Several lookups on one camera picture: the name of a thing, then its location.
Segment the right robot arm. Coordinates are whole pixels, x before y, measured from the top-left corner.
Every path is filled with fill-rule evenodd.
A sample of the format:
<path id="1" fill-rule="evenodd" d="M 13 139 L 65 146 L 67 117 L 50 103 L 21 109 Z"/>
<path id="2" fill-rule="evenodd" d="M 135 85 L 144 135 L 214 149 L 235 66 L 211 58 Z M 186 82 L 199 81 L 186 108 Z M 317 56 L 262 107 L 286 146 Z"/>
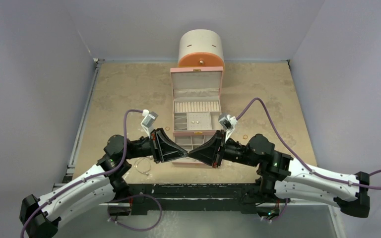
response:
<path id="1" fill-rule="evenodd" d="M 365 172 L 342 174 L 311 165 L 304 165 L 291 155 L 275 150 L 275 145 L 262 134 L 243 145 L 226 139 L 217 131 L 211 139 L 191 150 L 189 157 L 214 168 L 222 161 L 256 167 L 260 176 L 258 194 L 263 201 L 292 198 L 322 202 L 340 209 L 343 214 L 366 218 L 370 197 L 364 187 L 370 177 Z"/>

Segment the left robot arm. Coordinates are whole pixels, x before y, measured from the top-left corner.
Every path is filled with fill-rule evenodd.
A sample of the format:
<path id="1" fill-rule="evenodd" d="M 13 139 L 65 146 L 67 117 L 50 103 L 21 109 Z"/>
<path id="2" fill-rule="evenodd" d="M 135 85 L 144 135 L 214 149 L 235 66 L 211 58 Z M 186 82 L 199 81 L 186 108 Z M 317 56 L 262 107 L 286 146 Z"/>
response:
<path id="1" fill-rule="evenodd" d="M 160 163 L 187 155 L 187 151 L 173 142 L 162 128 L 133 141 L 113 135 L 104 148 L 103 157 L 85 173 L 50 193 L 40 197 L 31 194 L 22 200 L 20 236 L 52 238 L 63 223 L 92 207 L 112 201 L 132 201 L 135 195 L 130 193 L 123 179 L 131 168 L 128 159 L 152 156 Z"/>

